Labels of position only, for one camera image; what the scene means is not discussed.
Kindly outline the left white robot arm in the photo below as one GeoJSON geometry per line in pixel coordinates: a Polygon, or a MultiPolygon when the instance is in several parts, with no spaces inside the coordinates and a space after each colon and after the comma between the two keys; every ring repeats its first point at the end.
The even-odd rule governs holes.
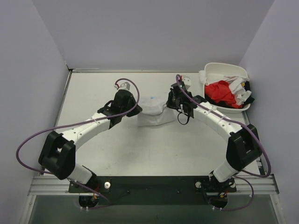
{"type": "Polygon", "coordinates": [[[48,134],[39,164],[58,179],[70,179],[79,182],[83,191],[90,192],[98,185],[97,176],[87,167],[76,162],[76,151],[97,134],[107,131],[121,122],[122,118],[132,117],[142,112],[133,94],[128,90],[119,90],[113,100],[100,108],[86,124],[71,130],[48,134]]]}

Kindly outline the white t shirt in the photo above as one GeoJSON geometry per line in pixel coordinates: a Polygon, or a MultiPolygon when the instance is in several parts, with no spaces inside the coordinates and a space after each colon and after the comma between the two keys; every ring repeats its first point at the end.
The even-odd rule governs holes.
{"type": "Polygon", "coordinates": [[[162,97],[144,96],[138,105],[142,111],[137,115],[137,126],[159,126],[176,120],[174,111],[166,106],[162,97]]]}

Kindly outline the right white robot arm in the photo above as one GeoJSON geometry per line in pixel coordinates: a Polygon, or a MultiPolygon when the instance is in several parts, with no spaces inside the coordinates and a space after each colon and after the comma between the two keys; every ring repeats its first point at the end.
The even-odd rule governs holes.
{"type": "Polygon", "coordinates": [[[226,182],[261,156],[262,150],[250,134],[251,132],[257,136],[253,125],[243,127],[228,121],[228,118],[213,109],[204,98],[199,95],[192,96],[184,82],[171,85],[166,105],[179,114],[186,115],[187,119],[193,118],[205,123],[227,142],[225,160],[210,173],[211,181],[226,182]]]}

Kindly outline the white plastic laundry basket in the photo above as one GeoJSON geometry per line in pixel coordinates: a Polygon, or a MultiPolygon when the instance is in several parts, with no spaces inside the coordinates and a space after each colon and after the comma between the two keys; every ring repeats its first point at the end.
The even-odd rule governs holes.
{"type": "MultiPolygon", "coordinates": [[[[211,84],[212,81],[215,83],[216,81],[229,81],[229,83],[234,82],[235,80],[242,79],[243,83],[249,84],[249,76],[246,70],[240,66],[226,64],[226,63],[208,63],[205,65],[204,70],[199,71],[199,79],[203,85],[203,88],[207,86],[207,84],[211,84]]],[[[228,106],[220,106],[216,105],[216,103],[211,103],[212,105],[217,107],[217,110],[222,113],[241,113],[250,108],[250,103],[244,105],[245,100],[242,101],[241,109],[233,109],[228,106]]]]}

